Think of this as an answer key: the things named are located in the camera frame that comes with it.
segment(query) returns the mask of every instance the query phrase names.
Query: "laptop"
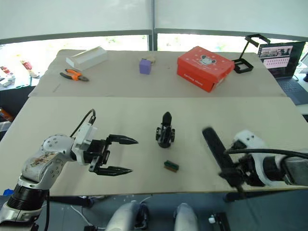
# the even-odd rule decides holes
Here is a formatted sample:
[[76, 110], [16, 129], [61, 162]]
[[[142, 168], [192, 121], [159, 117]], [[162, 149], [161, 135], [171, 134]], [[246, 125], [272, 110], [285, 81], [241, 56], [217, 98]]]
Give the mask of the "laptop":
[[258, 56], [295, 105], [308, 103], [308, 92], [293, 79], [305, 42], [261, 44]]

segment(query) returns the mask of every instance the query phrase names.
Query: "floor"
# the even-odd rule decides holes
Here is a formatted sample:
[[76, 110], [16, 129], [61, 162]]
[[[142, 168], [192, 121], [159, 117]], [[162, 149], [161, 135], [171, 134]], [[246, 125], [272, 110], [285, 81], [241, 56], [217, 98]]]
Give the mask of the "floor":
[[[208, 223], [216, 212], [226, 212], [231, 231], [302, 231], [308, 230], [306, 212], [308, 190], [281, 192], [232, 203], [224, 202], [224, 193], [155, 194], [146, 200], [150, 210], [149, 230], [172, 231], [173, 212], [180, 203], [188, 203], [195, 211], [200, 231], [219, 230]], [[141, 201], [150, 195], [108, 196], [95, 199], [92, 208], [83, 208], [90, 223], [106, 227], [113, 213], [131, 200]], [[0, 205], [7, 197], [0, 197]], [[37, 221], [39, 230], [45, 225], [46, 207]], [[50, 231], [82, 231], [86, 222], [69, 205], [51, 203]]]

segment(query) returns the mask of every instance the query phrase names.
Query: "black figurine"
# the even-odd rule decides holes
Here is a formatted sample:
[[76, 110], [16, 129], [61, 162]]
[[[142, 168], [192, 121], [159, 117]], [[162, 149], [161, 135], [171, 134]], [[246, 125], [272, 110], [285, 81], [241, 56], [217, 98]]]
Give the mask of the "black figurine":
[[156, 129], [156, 140], [162, 148], [168, 148], [174, 142], [175, 129], [172, 129], [171, 120], [170, 112], [166, 112], [163, 116], [161, 127]]

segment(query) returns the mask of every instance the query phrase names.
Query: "tabletop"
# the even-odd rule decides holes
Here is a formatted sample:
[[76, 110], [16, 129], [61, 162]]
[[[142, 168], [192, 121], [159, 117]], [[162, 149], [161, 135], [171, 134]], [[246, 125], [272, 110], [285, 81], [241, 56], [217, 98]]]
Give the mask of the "tabletop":
[[[226, 147], [234, 135], [248, 129], [269, 148], [297, 150], [307, 147], [308, 125], [287, 97], [230, 98], [121, 98], [31, 97], [0, 142], [0, 192], [13, 189], [23, 163], [45, 138], [69, 135], [91, 108], [96, 110], [95, 139], [126, 135], [139, 144], [110, 147], [108, 166], [133, 169], [117, 176], [97, 176], [87, 166], [67, 163], [51, 188], [51, 195], [109, 195], [175, 192], [234, 191], [218, 176], [219, 167], [207, 148], [202, 129], [212, 126]], [[162, 149], [155, 131], [169, 111], [175, 142]], [[164, 162], [177, 163], [177, 173]], [[292, 189], [284, 183], [246, 190]]]
[[[285, 96], [274, 77], [254, 53], [244, 58], [254, 69], [232, 71], [213, 92], [208, 93], [177, 75], [177, 58], [184, 52], [108, 51], [108, 60], [82, 71], [89, 82], [71, 81], [59, 75], [70, 68], [65, 59], [79, 53], [61, 50], [30, 96], [116, 96], [116, 97], [269, 97]], [[139, 61], [147, 55], [156, 59], [150, 75], [139, 73]], [[218, 52], [230, 60], [239, 53]]]

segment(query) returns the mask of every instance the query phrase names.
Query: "black cable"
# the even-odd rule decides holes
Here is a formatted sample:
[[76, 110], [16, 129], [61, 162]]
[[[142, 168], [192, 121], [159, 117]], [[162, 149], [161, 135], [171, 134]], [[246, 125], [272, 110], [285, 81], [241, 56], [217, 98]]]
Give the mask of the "black cable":
[[44, 231], [48, 230], [48, 226], [49, 226], [49, 212], [50, 212], [50, 193], [49, 190], [47, 192], [47, 201], [46, 201], [46, 223], [45, 223], [45, 229]]
[[89, 120], [89, 123], [93, 125], [96, 117], [95, 117], [95, 110], [91, 109], [88, 111], [88, 113], [83, 117], [82, 121], [79, 123], [79, 125], [77, 126], [77, 128], [73, 131], [73, 133], [69, 136], [69, 137], [73, 137], [73, 135], [76, 133], [76, 131], [78, 131], [78, 129], [80, 128], [80, 126], [83, 124], [83, 122], [86, 120], [86, 118], [90, 115], [90, 113], [92, 113], [92, 116]]
[[298, 82], [299, 81], [299, 79], [298, 79], [298, 77], [296, 76], [296, 75], [293, 75], [295, 78], [297, 78], [297, 80], [296, 80], [296, 82]]
[[236, 150], [225, 150], [224, 154], [240, 154], [240, 153], [271, 153], [271, 154], [281, 154], [287, 156], [297, 156], [303, 159], [308, 159], [308, 154], [288, 151], [288, 150], [279, 150], [279, 149], [269, 149], [269, 148], [257, 148], [257, 149], [236, 149]]

